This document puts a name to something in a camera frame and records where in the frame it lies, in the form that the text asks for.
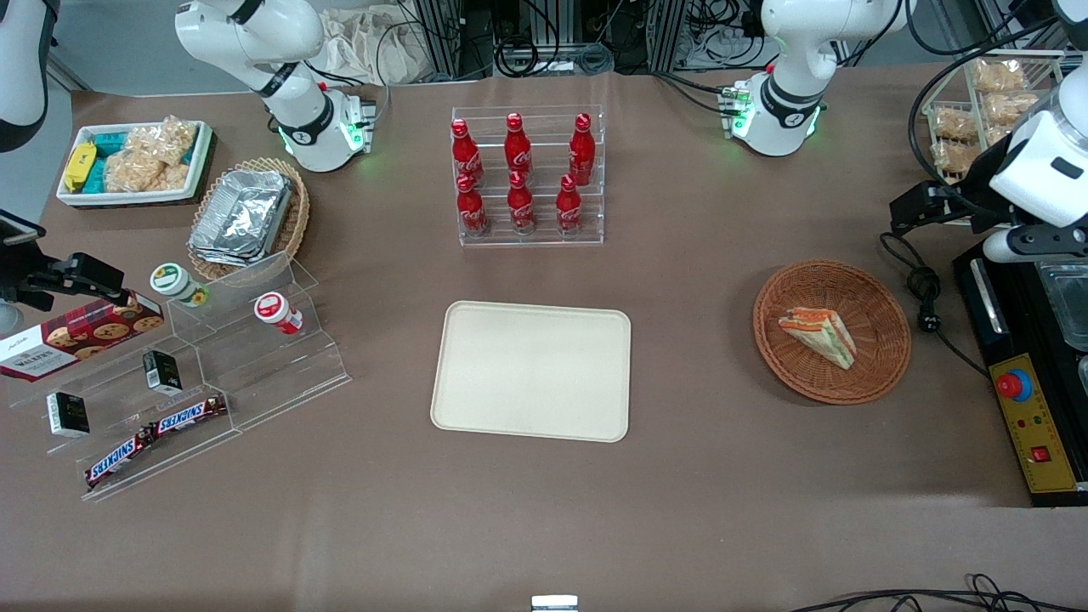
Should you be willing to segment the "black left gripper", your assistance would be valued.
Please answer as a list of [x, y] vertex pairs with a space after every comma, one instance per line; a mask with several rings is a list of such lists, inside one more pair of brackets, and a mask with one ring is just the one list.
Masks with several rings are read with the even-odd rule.
[[960, 181], [950, 189], [936, 181], [924, 181], [913, 187], [914, 201], [891, 201], [890, 234], [903, 237], [908, 232], [930, 224], [945, 224], [956, 215], [969, 212], [972, 233], [1021, 224], [1015, 206], [991, 189], [988, 181]]

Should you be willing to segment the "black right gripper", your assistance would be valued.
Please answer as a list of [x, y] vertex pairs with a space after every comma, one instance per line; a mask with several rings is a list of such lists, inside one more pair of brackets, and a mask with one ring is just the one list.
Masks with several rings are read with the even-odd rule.
[[133, 292], [124, 286], [124, 272], [85, 252], [75, 252], [66, 260], [50, 256], [3, 255], [1, 258], [1, 298], [48, 311], [55, 294], [82, 294], [126, 307]]

